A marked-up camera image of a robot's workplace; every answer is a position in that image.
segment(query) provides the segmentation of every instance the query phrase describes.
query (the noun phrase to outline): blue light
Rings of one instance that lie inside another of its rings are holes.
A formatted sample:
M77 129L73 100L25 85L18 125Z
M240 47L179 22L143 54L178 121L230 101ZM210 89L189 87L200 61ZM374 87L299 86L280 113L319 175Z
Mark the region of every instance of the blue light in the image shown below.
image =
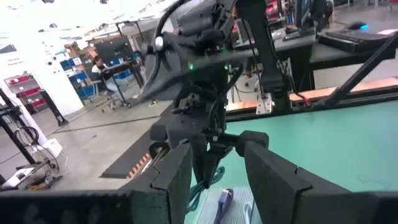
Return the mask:
M368 27L369 27L369 26L366 24L366 25L361 26L360 29L364 30L364 29L367 29Z

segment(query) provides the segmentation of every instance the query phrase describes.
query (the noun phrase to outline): usb cable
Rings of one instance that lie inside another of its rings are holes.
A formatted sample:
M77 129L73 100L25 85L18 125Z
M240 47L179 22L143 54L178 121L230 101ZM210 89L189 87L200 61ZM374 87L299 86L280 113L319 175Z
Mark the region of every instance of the usb cable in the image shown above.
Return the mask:
M249 203L245 203L243 207L244 223L251 223L252 206Z
M216 218L214 219L214 224L220 224L222 219L225 217L228 212L232 200L234 197L234 191L232 189L224 189L221 193L220 198L218 199L218 209Z

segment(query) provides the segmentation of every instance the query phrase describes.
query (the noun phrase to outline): shelf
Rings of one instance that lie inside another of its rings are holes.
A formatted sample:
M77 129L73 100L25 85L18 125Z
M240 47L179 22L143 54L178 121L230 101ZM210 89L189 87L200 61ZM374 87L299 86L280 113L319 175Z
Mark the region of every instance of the shelf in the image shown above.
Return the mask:
M39 104L39 105L33 105L33 107L34 108L40 108L41 106L44 106L44 105L47 105L47 103L46 102L42 102L41 104Z
M29 94L29 95L24 95L23 97L30 97L30 96L34 96L34 95L36 95L36 94L38 94L38 93L40 93L40 92L35 92L35 93L31 93L31 94Z
M29 83L32 80L36 81L34 78L31 78L31 79L28 79L28 80L25 80L25 81L22 81L22 82L13 83L13 84L8 83L8 86L9 87L14 87L14 86L18 86L20 84Z

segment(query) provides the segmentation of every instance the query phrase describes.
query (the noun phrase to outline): white paper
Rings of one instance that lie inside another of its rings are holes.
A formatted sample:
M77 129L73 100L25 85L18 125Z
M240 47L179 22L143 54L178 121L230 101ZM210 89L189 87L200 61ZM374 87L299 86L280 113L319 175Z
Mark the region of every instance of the white paper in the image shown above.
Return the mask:
M79 57L73 58L72 60L73 60L73 63L74 63L75 65L81 65L81 60L80 60Z
M20 169L18 170L10 179L8 179L3 185L3 188L6 187L15 187L17 186L21 180L26 179L30 175L30 173L34 170L34 168L26 168L26 169ZM23 177L21 180L18 179L19 174L25 174L25 177Z

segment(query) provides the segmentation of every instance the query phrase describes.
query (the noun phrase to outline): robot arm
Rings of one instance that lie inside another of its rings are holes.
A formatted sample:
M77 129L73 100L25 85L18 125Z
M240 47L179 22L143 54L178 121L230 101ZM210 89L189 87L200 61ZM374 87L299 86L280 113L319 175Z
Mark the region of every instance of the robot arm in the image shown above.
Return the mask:
M184 0L179 0L161 18L157 39L162 23L182 3ZM251 25L266 69L261 77L264 91L273 95L278 108L287 106L287 93L281 88L285 86L282 75L272 64L275 56L267 21L263 20L265 8L263 0L236 3L239 15ZM222 40L227 34L217 37ZM2 221L181 224L187 211L192 169L197 182L208 188L220 160L235 148L244 158L263 223L396 222L396 193L351 193L268 150L266 133L226 134L225 95L241 69L230 65L252 56L252 52L228 54L202 49L202 44L197 45L200 39L197 35L164 33L152 52L158 61L146 60L147 70L156 76L144 88L142 97L175 99L175 108L170 121L157 122L150 129L150 138L156 142L149 148L153 163L145 172L119 190L3 192L0 205L7 206L0 209Z

